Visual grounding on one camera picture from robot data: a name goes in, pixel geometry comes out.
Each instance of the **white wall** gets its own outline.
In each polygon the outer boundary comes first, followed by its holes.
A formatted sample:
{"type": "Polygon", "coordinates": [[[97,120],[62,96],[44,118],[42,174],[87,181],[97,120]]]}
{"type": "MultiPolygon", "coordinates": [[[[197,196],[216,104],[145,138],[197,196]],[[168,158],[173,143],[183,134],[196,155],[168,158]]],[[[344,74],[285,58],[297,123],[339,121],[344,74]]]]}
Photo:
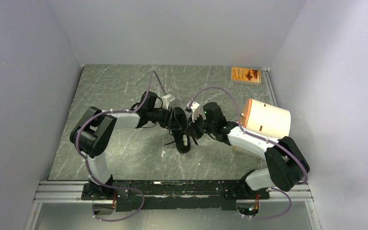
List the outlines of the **white wall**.
{"type": "Polygon", "coordinates": [[[84,64],[268,67],[305,0],[49,0],[84,64]]]}
{"type": "Polygon", "coordinates": [[[368,230],[368,0],[307,0],[273,65],[324,230],[368,230]]]}
{"type": "Polygon", "coordinates": [[[47,1],[0,1],[0,230],[23,229],[80,73],[47,1]]]}

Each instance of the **metal frame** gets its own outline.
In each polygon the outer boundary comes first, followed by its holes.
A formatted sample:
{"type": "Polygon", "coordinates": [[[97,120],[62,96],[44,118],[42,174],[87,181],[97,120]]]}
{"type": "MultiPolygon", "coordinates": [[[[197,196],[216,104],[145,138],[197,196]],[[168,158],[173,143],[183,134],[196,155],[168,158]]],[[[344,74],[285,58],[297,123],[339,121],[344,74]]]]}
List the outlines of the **metal frame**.
{"type": "Polygon", "coordinates": [[[262,75],[264,77],[266,77],[266,87],[269,90],[269,97],[273,101],[273,105],[274,106],[277,106],[277,101],[276,101],[276,97],[274,95],[274,91],[273,91],[273,87],[272,87],[272,82],[270,81],[269,73],[268,72],[262,72],[262,75]]]}
{"type": "MultiPolygon", "coordinates": [[[[32,210],[27,220],[25,230],[35,229],[40,209],[43,203],[51,204],[111,204],[112,200],[81,200],[82,188],[86,181],[41,181],[34,196],[32,210]]],[[[260,202],[288,202],[284,195],[277,191],[269,191],[270,199],[260,202]]],[[[307,184],[294,186],[287,194],[292,201],[305,202],[307,213],[313,230],[321,230],[312,199],[310,187],[307,184]]],[[[238,203],[254,202],[254,200],[237,200],[238,203]]]]}

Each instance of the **marble surface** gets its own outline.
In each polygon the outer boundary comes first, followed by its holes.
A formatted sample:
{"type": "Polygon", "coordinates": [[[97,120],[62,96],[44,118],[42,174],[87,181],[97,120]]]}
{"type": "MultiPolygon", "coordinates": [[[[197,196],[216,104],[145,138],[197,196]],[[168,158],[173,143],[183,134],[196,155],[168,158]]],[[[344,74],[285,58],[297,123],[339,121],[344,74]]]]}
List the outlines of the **marble surface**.
{"type": "MultiPolygon", "coordinates": [[[[264,75],[261,85],[232,83],[231,67],[85,65],[49,180],[87,179],[88,173],[82,158],[69,141],[70,132],[90,106],[116,110],[130,108],[139,102],[142,93],[147,89],[152,70],[158,73],[167,93],[176,97],[171,104],[173,107],[184,108],[200,89],[208,86],[219,86],[228,90],[240,109],[249,98],[273,104],[264,75]]],[[[156,78],[153,78],[150,90],[162,95],[156,78]]],[[[196,101],[202,105],[217,102],[226,118],[236,121],[234,105],[224,92],[205,91],[196,101]]],[[[239,179],[251,169],[262,167],[257,158],[239,152],[233,153],[230,146],[216,142],[207,135],[198,141],[198,146],[192,142],[187,154],[178,153],[174,144],[162,146],[172,140],[168,131],[159,126],[115,131],[106,149],[108,168],[114,179],[239,179]]]]}

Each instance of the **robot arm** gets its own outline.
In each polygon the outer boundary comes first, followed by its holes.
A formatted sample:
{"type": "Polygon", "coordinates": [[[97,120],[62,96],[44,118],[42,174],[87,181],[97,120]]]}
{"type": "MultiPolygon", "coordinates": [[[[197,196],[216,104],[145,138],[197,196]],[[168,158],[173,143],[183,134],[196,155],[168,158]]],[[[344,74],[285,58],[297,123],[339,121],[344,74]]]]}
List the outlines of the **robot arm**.
{"type": "MultiPolygon", "coordinates": [[[[190,150],[190,137],[195,141],[201,138],[203,134],[208,134],[213,135],[219,142],[250,150],[261,159],[266,160],[266,169],[250,171],[241,178],[241,182],[247,185],[250,190],[257,191],[261,188],[277,186],[283,191],[289,191],[303,177],[301,169],[294,161],[284,160],[283,157],[286,154],[281,149],[267,141],[244,134],[237,123],[227,121],[217,103],[207,103],[203,106],[206,119],[199,115],[198,104],[194,104],[187,110],[193,112],[192,116],[187,119],[184,110],[180,107],[170,108],[164,105],[162,108],[155,108],[157,98],[157,94],[153,92],[149,92],[148,98],[144,98],[143,94],[141,102],[143,100],[145,102],[136,113],[100,116],[81,132],[80,150],[89,156],[88,163],[92,174],[101,183],[107,185],[113,183],[112,175],[106,165],[105,154],[103,154],[112,132],[120,128],[141,128],[149,121],[158,123],[161,127],[170,131],[180,153],[187,153],[190,150]]],[[[70,135],[72,143],[75,144],[80,127],[100,112],[101,110],[96,107],[88,109],[70,135]]],[[[310,168],[307,162],[290,137],[284,137],[280,140],[276,138],[268,139],[291,151],[309,172],[310,168]]],[[[104,197],[112,192],[96,184],[91,179],[89,179],[89,183],[100,193],[103,193],[104,197]]]]}

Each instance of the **small box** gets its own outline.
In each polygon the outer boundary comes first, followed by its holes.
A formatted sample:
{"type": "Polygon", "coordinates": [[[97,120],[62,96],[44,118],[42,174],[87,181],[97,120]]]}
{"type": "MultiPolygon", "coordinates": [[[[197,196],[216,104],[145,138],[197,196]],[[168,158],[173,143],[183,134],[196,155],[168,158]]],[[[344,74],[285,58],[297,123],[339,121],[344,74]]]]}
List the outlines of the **small box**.
{"type": "Polygon", "coordinates": [[[232,82],[260,85],[262,78],[260,70],[232,67],[230,80],[232,82]]]}

